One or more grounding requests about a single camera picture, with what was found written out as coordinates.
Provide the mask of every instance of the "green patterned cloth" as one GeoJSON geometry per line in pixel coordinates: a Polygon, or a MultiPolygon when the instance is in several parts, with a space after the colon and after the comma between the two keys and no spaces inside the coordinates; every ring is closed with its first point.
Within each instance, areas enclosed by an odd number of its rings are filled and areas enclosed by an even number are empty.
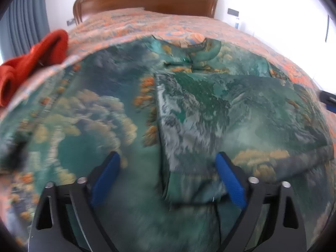
{"type": "Polygon", "coordinates": [[[155,78],[165,199],[226,194],[214,166],[225,151],[247,175],[278,182],[333,159],[325,119],[308,92],[252,75],[164,73],[155,78]]]}

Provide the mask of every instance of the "gray curtain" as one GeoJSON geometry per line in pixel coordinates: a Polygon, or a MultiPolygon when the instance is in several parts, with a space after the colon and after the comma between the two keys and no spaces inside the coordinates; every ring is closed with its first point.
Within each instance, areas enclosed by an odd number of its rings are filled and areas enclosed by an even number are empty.
{"type": "Polygon", "coordinates": [[[2,59],[28,53],[49,32],[45,0],[13,0],[0,20],[2,59]]]}

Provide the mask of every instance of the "blue gripper pad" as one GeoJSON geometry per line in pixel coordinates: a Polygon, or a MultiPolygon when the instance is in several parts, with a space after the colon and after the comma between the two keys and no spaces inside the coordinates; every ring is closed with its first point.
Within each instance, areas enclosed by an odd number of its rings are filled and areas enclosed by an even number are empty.
{"type": "Polygon", "coordinates": [[[336,107],[335,106],[332,106],[332,105],[326,105],[327,106],[327,110],[328,111],[331,111],[333,113],[336,113],[336,107]]]}
{"type": "Polygon", "coordinates": [[[94,183],[92,183],[91,187],[91,206],[96,207],[103,203],[112,183],[119,173],[119,169],[120,156],[116,152],[109,154],[102,165],[94,168],[92,171],[92,174],[95,175],[94,183]]]}
{"type": "Polygon", "coordinates": [[[245,189],[238,181],[236,175],[221,154],[217,154],[215,163],[219,177],[223,181],[231,201],[238,207],[245,208],[245,189]]]}

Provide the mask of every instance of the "wall outlet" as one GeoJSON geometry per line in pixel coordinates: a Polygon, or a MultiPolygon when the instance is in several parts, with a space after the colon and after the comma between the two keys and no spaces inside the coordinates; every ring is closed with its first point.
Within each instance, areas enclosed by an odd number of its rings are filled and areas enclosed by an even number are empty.
{"type": "Polygon", "coordinates": [[[239,11],[237,11],[237,10],[234,10],[234,9],[228,8],[228,9],[227,9],[227,13],[228,13],[228,14],[230,14],[230,15],[233,15],[233,16],[236,16],[236,17],[239,17],[239,11]]]}
{"type": "Polygon", "coordinates": [[[67,25],[70,26],[75,23],[75,18],[72,18],[70,20],[67,20],[67,25]]]}

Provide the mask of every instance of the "red cloth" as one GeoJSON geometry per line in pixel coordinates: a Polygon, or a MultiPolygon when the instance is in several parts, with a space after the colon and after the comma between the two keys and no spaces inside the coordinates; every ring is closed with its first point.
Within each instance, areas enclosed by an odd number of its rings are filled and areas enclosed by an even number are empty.
{"type": "Polygon", "coordinates": [[[30,53],[0,65],[0,106],[6,106],[30,73],[43,66],[62,63],[67,56],[68,33],[55,30],[34,45],[30,53]]]}

